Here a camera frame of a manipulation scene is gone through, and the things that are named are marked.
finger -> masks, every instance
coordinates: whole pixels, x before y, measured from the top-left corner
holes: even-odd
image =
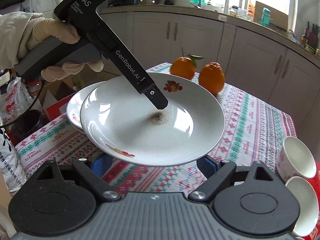
[[[78,74],[84,67],[84,64],[77,64],[73,62],[66,62],[62,65],[62,69],[68,75],[76,75]]]
[[[96,62],[88,62],[87,64],[95,72],[100,72],[103,69],[103,63],[101,60]]]
[[[61,80],[67,77],[68,75],[69,74],[63,71],[62,67],[59,67],[59,66],[49,66],[46,69],[41,71],[41,76],[49,82],[53,82],[55,80]]]
[[[75,27],[54,19],[39,20],[33,27],[32,33],[39,43],[51,35],[69,44],[74,44],[80,39]]]

table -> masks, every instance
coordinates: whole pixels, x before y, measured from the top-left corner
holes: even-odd
[[[163,63],[148,71],[169,73],[169,68],[169,63]],[[196,73],[193,78],[196,83],[198,76]],[[296,136],[291,117],[229,84],[225,84],[217,100],[225,114],[226,129],[209,155],[243,166],[261,160],[274,171],[283,139]],[[48,159],[70,164],[80,157],[101,153],[86,135],[74,130],[66,114],[30,135],[16,149],[28,177]],[[188,195],[206,180],[196,162],[175,167],[144,167],[118,159],[113,160],[102,178],[122,194],[127,191],[181,191]]]

small white cup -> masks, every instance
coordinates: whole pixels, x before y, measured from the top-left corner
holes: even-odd
[[[293,229],[295,236],[305,237],[315,228],[318,221],[319,204],[315,190],[304,178],[292,177],[285,186],[298,200],[300,215]]]
[[[285,182],[293,176],[311,179],[316,175],[316,162],[308,147],[292,136],[284,139],[276,166]]]

knife block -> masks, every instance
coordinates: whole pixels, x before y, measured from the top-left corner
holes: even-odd
[[[309,32],[308,33],[308,45],[313,47],[314,49],[317,48],[318,46],[318,41],[319,41],[319,38],[317,35],[315,35],[314,33],[312,32]]]

mandarin orange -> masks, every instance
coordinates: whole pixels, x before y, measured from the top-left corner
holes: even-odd
[[[225,78],[220,64],[211,62],[203,67],[199,74],[199,85],[213,95],[217,95],[224,86]]]
[[[177,58],[170,67],[170,74],[191,80],[195,75],[196,67],[188,57]]]

